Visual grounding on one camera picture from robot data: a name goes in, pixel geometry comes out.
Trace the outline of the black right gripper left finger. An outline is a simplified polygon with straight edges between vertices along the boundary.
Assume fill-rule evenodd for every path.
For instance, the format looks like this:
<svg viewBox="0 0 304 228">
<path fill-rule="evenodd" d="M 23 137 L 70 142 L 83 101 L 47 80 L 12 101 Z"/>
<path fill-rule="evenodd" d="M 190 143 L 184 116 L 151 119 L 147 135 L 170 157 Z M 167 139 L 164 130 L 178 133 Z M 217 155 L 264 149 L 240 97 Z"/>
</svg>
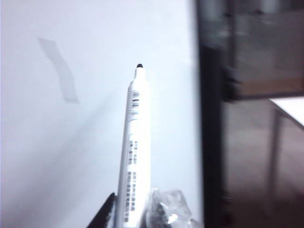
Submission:
<svg viewBox="0 0 304 228">
<path fill-rule="evenodd" d="M 102 207 L 93 217 L 87 228 L 109 228 L 113 223 L 111 222 L 114 217 L 115 211 L 115 193 L 111 193 L 106 199 Z"/>
</svg>

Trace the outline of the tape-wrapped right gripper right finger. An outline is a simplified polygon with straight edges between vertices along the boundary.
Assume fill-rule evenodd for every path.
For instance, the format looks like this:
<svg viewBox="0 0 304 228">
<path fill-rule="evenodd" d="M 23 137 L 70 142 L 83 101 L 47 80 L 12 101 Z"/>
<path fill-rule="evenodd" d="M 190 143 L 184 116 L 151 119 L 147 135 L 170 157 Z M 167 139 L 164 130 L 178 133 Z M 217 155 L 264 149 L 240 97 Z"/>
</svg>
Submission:
<svg viewBox="0 0 304 228">
<path fill-rule="evenodd" d="M 181 190 L 151 190 L 149 194 L 145 225 L 147 228 L 196 228 L 198 222 Z"/>
</svg>

